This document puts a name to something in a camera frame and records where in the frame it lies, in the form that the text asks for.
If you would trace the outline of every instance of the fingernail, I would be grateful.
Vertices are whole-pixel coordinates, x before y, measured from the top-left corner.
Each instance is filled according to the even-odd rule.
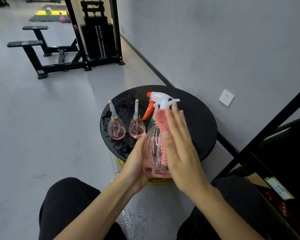
[[[171,134],[169,131],[165,131],[162,133],[162,138],[163,139],[169,139],[171,137]]]

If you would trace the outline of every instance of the person's right hand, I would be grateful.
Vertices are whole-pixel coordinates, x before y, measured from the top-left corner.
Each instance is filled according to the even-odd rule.
[[[162,133],[162,142],[169,172],[177,187],[194,201],[198,191],[208,192],[212,185],[204,176],[184,113],[178,110],[176,103],[172,105],[172,113],[169,108],[166,109],[166,118],[170,132]]]

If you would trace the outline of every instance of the green and white label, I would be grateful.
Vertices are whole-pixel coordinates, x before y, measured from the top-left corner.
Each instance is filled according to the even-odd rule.
[[[284,200],[294,199],[293,195],[275,178],[275,177],[266,177],[264,179],[272,189],[274,189],[281,198]]]

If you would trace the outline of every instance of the padded armrest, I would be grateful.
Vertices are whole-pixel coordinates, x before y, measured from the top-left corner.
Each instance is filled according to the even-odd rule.
[[[49,28],[48,26],[36,25],[36,26],[24,26],[22,29],[23,30],[34,30],[34,29],[45,30],[45,29],[48,29],[48,28]]]
[[[36,46],[42,44],[43,44],[42,40],[14,41],[14,42],[9,42],[7,44],[7,47]]]

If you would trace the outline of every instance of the round black table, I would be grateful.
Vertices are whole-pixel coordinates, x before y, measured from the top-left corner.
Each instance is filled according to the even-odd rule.
[[[178,108],[184,110],[193,145],[198,152],[200,161],[203,161],[211,153],[217,141],[218,129],[215,118],[208,107],[195,96],[177,88],[161,85],[131,88],[112,99],[116,112],[126,128],[126,136],[121,140],[113,140],[108,135],[111,112],[109,105],[105,106],[100,118],[100,132],[110,151],[120,160],[124,162],[127,160],[136,143],[136,140],[129,134],[129,124],[134,114],[135,101],[139,100],[139,114],[142,118],[149,104],[147,92],[163,92],[174,99],[180,99],[180,102],[177,102]],[[146,128],[148,128],[152,115],[153,113],[144,121]]]

